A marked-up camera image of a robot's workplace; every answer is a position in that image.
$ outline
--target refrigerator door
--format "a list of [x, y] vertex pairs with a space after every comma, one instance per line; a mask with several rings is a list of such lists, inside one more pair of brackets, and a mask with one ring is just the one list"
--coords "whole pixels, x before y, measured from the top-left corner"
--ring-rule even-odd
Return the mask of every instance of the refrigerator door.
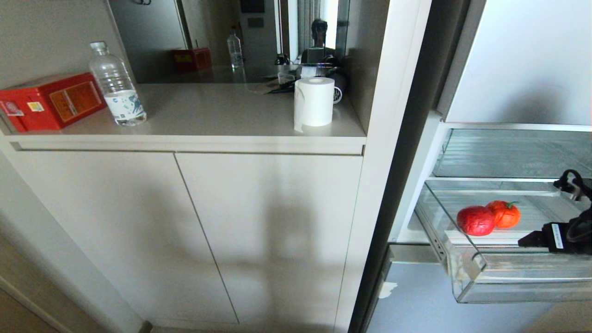
[[438, 112], [454, 123], [589, 126], [591, 4], [472, 1]]
[[[551, 303], [459, 304], [452, 296], [450, 278], [437, 264], [430, 246], [391, 245], [389, 252], [385, 281], [396, 287], [390, 296], [378, 299], [368, 333], [518, 333], [552, 306]], [[431, 262], [422, 259], [427, 256], [431, 256]]]

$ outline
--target refrigerator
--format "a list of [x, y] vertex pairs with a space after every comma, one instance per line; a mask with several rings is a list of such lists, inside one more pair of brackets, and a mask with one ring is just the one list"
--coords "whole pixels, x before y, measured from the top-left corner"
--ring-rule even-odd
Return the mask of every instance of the refrigerator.
[[[592, 255], [561, 252], [557, 236], [518, 244], [578, 217], [590, 239], [591, 4], [432, 2], [354, 331], [487, 332], [505, 321], [504, 332], [520, 332], [516, 316], [592, 299]], [[494, 200], [517, 201], [519, 224], [486, 236], [459, 228], [461, 209]], [[417, 254], [426, 249], [429, 260]], [[461, 325], [471, 318], [481, 324]]]

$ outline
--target bottle cap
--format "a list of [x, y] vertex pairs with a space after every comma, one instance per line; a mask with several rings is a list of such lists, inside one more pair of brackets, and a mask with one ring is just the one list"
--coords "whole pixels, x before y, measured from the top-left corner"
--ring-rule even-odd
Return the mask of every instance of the bottle cap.
[[93, 50], [105, 50], [107, 49], [107, 43], [105, 41], [93, 41], [91, 43], [91, 49]]

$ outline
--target bottle label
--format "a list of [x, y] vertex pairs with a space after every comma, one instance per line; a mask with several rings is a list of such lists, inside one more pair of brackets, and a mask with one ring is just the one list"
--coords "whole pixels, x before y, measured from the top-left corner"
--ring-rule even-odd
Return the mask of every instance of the bottle label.
[[135, 90], [122, 90], [105, 95], [105, 102], [116, 120], [136, 118], [144, 112]]

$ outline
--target curtain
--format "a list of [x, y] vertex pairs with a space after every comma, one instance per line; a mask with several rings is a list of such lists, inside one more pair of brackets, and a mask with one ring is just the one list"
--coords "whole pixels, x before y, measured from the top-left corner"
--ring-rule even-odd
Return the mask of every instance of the curtain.
[[321, 2], [322, 0], [298, 0], [299, 55], [314, 44], [310, 25], [312, 25], [315, 18], [321, 17]]

